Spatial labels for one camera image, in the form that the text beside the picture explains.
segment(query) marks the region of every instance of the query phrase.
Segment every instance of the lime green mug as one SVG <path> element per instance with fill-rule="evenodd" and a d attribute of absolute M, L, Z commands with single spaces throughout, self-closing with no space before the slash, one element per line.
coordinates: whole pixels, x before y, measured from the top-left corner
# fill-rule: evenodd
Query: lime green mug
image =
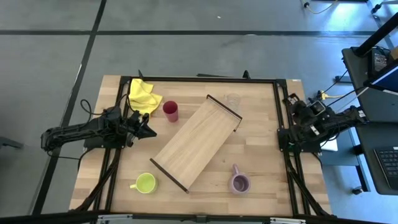
<path fill-rule="evenodd" d="M 140 174 L 136 184 L 130 185 L 130 189 L 137 189 L 142 194 L 150 194 L 157 188 L 156 178 L 150 173 Z"/>

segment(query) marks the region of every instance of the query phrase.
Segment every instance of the yellow cloth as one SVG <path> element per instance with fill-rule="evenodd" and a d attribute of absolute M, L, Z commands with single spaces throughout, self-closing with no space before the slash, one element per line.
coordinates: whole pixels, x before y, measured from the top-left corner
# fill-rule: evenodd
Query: yellow cloth
<path fill-rule="evenodd" d="M 151 93 L 154 86 L 145 83 L 141 79 L 135 78 L 130 86 L 130 105 L 134 110 L 138 110 L 140 114 L 151 114 L 160 105 L 163 96 Z"/>

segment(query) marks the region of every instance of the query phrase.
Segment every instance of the wooden board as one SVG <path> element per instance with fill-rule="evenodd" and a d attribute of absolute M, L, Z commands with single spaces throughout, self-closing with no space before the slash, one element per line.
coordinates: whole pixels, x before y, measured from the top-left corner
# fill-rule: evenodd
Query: wooden board
<path fill-rule="evenodd" d="M 200 172 L 240 122 L 241 118 L 209 97 L 151 162 L 189 193 Z"/>
<path fill-rule="evenodd" d="M 119 76 L 104 76 L 95 111 L 113 105 L 119 85 Z M 163 102 L 178 103 L 179 121 L 170 124 L 162 110 L 153 112 L 149 126 L 157 132 L 156 138 L 136 141 L 132 148 L 121 154 L 113 195 L 112 212 L 170 213 L 212 215 L 291 216 L 289 188 L 283 156 L 279 151 L 276 129 L 277 113 L 272 85 L 260 83 L 199 83 L 151 82 L 153 92 L 164 96 Z M 303 97 L 300 80 L 287 80 L 289 93 Z M 230 93 L 241 97 L 240 111 L 244 119 L 186 194 L 161 173 L 149 159 L 155 157 L 187 120 L 205 101 L 203 94 L 223 98 Z M 79 206 L 98 181 L 103 149 L 89 152 L 82 160 L 73 191 L 70 208 Z M 311 154 L 302 154 L 306 185 L 320 205 L 328 212 L 328 196 L 320 163 Z M 252 187 L 245 196 L 233 195 L 226 183 L 231 177 L 232 164 L 250 176 Z M 143 195 L 130 189 L 139 174 L 150 172 L 159 180 L 156 192 Z M 106 189 L 102 196 L 104 208 Z"/>

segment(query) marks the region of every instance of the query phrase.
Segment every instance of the computer monitor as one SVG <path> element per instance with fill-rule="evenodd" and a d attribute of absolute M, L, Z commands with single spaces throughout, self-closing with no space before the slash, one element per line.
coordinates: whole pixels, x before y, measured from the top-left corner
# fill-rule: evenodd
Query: computer monitor
<path fill-rule="evenodd" d="M 398 96 L 398 59 L 366 80 L 363 85 Z"/>

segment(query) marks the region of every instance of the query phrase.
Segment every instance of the wooden table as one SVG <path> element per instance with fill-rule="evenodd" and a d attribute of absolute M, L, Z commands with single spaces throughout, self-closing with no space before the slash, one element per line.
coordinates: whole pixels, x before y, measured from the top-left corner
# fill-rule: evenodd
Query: wooden table
<path fill-rule="evenodd" d="M 116 75 L 103 77 L 96 113 L 114 105 L 120 78 Z M 136 140 L 132 148 L 122 150 L 112 212 L 292 216 L 284 158 L 277 142 L 278 121 L 271 84 L 150 83 L 154 84 L 153 93 L 164 96 L 163 102 L 177 102 L 179 120 L 176 123 L 167 121 L 161 110 L 162 102 L 160 109 L 153 112 L 149 121 L 149 126 L 157 133 L 157 137 Z M 300 80 L 287 80 L 287 84 L 289 93 L 296 93 L 301 99 L 305 99 Z M 239 114 L 243 120 L 238 130 L 230 135 L 194 181 L 190 193 L 186 194 L 149 159 L 156 156 L 168 143 L 205 101 L 207 94 L 222 100 L 229 93 L 236 93 L 241 97 Z M 288 126 L 286 117 L 284 121 L 285 126 Z M 79 206 L 97 184 L 103 155 L 104 149 L 95 149 L 83 158 L 70 208 Z M 330 212 L 319 161 L 309 153 L 301 154 L 301 160 L 306 186 L 317 202 Z M 246 195 L 233 195 L 228 190 L 227 183 L 234 163 L 250 176 L 251 189 Z M 129 188 L 143 172 L 150 172 L 158 178 L 159 186 L 155 193 L 144 195 Z M 104 195 L 100 208 L 104 208 Z M 303 212 L 297 187 L 296 195 L 299 210 Z"/>

